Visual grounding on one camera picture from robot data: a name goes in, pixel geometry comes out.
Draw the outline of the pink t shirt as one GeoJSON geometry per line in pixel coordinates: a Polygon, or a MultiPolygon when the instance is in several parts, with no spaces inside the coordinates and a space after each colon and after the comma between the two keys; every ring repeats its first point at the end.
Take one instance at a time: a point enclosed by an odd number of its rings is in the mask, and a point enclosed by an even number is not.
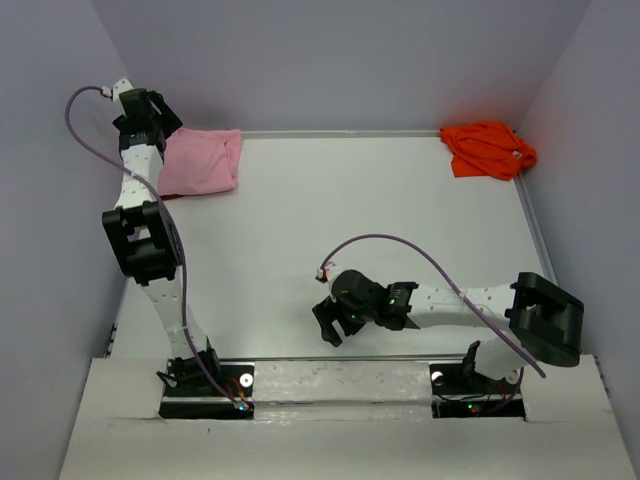
{"type": "Polygon", "coordinates": [[[178,129],[167,141],[159,194],[199,196],[234,190],[241,151],[239,129],[178,129]]]}

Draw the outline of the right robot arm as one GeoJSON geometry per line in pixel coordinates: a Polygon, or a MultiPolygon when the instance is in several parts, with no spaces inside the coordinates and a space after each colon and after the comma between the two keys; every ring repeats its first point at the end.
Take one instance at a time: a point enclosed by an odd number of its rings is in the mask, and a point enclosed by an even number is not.
{"type": "Polygon", "coordinates": [[[436,326],[484,326],[494,336],[475,340],[460,368],[462,384],[482,392],[513,372],[541,364],[580,363],[584,304],[532,272],[484,288],[428,287],[416,282],[383,286],[356,270],[331,267],[320,278],[328,296],[312,312],[322,339],[334,347],[374,324],[390,331],[436,326]]]}

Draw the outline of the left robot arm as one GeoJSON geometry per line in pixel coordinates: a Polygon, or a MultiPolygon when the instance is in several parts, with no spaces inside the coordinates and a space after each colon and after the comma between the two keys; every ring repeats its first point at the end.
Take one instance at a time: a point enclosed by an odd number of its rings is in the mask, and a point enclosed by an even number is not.
{"type": "Polygon", "coordinates": [[[114,126],[125,172],[119,198],[102,214],[102,225],[121,271],[142,288],[162,322],[172,354],[166,376],[209,395],[221,383],[219,360],[186,303],[181,243],[158,193],[167,139],[182,122],[159,93],[126,79],[111,94],[122,109],[114,126]]]}

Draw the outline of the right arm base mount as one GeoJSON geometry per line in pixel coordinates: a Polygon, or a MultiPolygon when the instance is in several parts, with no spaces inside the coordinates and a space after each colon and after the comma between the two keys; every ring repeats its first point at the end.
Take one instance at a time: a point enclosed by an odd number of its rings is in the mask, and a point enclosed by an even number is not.
{"type": "Polygon", "coordinates": [[[516,383],[493,380],[475,370],[480,341],[471,344],[458,363],[435,363],[429,366],[432,391],[431,410],[435,419],[451,418],[520,418],[525,408],[521,397],[522,375],[516,383]]]}

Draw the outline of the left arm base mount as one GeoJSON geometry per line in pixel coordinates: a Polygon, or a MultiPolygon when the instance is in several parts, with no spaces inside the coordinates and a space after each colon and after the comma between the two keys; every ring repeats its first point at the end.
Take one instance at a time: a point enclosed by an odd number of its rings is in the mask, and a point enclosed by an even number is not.
{"type": "Polygon", "coordinates": [[[159,416],[169,420],[251,420],[255,364],[225,362],[208,376],[195,359],[170,360],[162,382],[159,416]]]}

